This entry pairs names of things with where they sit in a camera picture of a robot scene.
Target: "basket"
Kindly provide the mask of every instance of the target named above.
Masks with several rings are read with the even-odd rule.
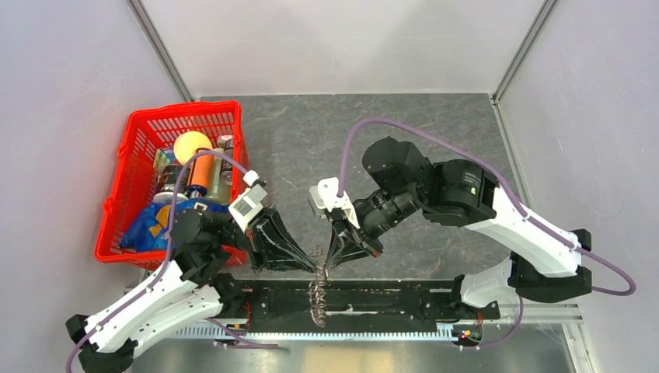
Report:
[[[177,103],[159,109],[139,110],[128,117],[124,138],[117,151],[119,164],[114,175],[112,193],[103,205],[103,221],[96,241],[94,256],[100,262],[130,263],[148,270],[156,269],[165,259],[165,251],[135,253],[119,248],[121,236],[138,213],[152,202],[158,173],[153,158],[158,148],[173,145],[176,138],[187,131],[206,134],[213,146],[218,136],[234,135],[234,159],[248,166],[247,151],[240,128],[240,104],[236,101],[220,103]],[[231,201],[246,188],[242,176],[233,168]],[[242,265],[246,253],[224,246],[231,254],[226,266]]]

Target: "gray marble tabletop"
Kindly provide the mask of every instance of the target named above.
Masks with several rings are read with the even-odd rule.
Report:
[[[206,101],[229,99],[203,98]],[[249,167],[267,181],[288,231],[305,251],[327,247],[328,221],[314,218],[308,189],[338,176],[343,143],[364,117],[391,117],[440,136],[498,168],[514,186],[511,166],[487,95],[321,95],[234,97],[242,106],[242,131]],[[412,141],[432,162],[457,158],[453,153],[401,130],[374,124],[364,127],[350,150],[346,191],[352,200],[378,189],[361,167],[361,156],[387,135]],[[464,228],[425,221],[417,212],[381,238],[379,258],[344,263],[330,278],[452,279],[499,263],[509,251],[492,239]],[[237,278],[307,278],[301,271],[255,274],[249,266],[232,268]]]

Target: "blue snack package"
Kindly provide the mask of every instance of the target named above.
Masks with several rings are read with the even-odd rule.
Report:
[[[138,253],[167,249],[169,204],[150,204],[133,220],[119,241],[121,249],[134,248]],[[176,204],[176,213],[188,208],[200,211],[228,212],[228,206],[203,198],[193,198]]]

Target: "yellow lid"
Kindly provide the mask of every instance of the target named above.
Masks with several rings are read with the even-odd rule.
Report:
[[[199,148],[212,149],[213,144],[205,134],[198,131],[189,131],[181,134],[174,141],[174,156],[183,165],[195,155]]]

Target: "white wall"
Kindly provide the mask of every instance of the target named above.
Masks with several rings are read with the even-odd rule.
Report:
[[[63,371],[65,320],[137,280],[93,257],[127,115],[179,98],[121,0],[2,2],[0,92],[0,371]]]
[[[503,99],[535,209],[636,279],[579,299],[603,372],[656,371],[659,3],[560,2]],[[599,286],[624,281],[585,262]]]
[[[144,0],[193,96],[492,92],[542,0]]]

